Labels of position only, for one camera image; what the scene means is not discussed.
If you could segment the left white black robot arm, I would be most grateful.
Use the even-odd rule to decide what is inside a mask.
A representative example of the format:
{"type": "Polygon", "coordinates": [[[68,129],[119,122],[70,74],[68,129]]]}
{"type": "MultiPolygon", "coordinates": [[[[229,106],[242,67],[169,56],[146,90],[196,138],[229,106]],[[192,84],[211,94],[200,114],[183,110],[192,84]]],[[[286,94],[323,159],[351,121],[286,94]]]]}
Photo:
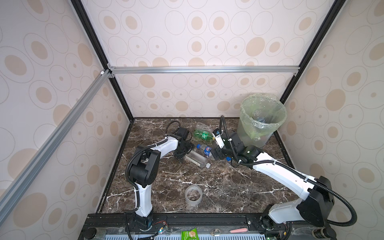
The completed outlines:
{"type": "Polygon", "coordinates": [[[173,153],[173,156],[181,161],[194,147],[188,139],[190,131],[183,128],[179,121],[173,120],[167,127],[174,123],[177,123],[178,127],[171,133],[166,132],[163,140],[148,146],[138,146],[125,170],[126,180],[135,191],[135,208],[130,212],[133,214],[134,221],[143,229],[149,229],[152,226],[152,183],[158,175],[161,158],[173,153]]]}

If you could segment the square clear frosted bottle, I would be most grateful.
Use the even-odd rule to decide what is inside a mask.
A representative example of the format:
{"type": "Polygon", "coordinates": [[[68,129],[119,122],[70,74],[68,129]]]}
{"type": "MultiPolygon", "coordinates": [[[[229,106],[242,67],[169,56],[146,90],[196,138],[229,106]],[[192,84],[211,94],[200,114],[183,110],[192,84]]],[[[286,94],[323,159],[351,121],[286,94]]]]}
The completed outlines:
{"type": "Polygon", "coordinates": [[[188,154],[185,155],[185,159],[190,161],[191,163],[197,165],[200,168],[207,168],[209,169],[211,164],[208,162],[208,158],[203,157],[199,153],[195,151],[190,151],[188,154]]]}

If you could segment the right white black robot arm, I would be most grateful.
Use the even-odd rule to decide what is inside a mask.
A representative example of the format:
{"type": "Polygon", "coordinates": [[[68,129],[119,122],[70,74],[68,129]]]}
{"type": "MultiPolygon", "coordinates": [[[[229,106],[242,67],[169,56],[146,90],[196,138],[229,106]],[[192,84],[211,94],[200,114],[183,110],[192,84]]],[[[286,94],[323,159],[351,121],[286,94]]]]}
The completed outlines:
{"type": "Polygon", "coordinates": [[[220,117],[220,124],[213,131],[218,145],[214,151],[215,159],[230,157],[235,165],[244,166],[263,173],[294,192],[298,199],[284,204],[272,204],[266,209],[265,221],[281,224],[291,221],[306,221],[316,227],[334,225],[349,227],[358,220],[354,207],[340,194],[332,190],[330,181],[321,176],[315,178],[303,174],[271,157],[256,146],[245,147],[237,133],[229,133],[226,118],[220,117]],[[340,200],[350,211],[351,218],[346,222],[328,219],[335,204],[340,200]]]}

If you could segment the Pepsi bottle blue cap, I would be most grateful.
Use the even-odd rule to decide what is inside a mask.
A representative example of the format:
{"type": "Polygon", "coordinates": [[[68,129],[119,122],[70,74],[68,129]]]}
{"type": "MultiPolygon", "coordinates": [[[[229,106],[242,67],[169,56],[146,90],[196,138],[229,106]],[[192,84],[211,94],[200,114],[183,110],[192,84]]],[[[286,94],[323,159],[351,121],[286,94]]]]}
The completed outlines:
{"type": "Polygon", "coordinates": [[[211,150],[212,150],[211,147],[205,144],[197,144],[196,146],[196,152],[205,158],[213,157],[211,150]]]}

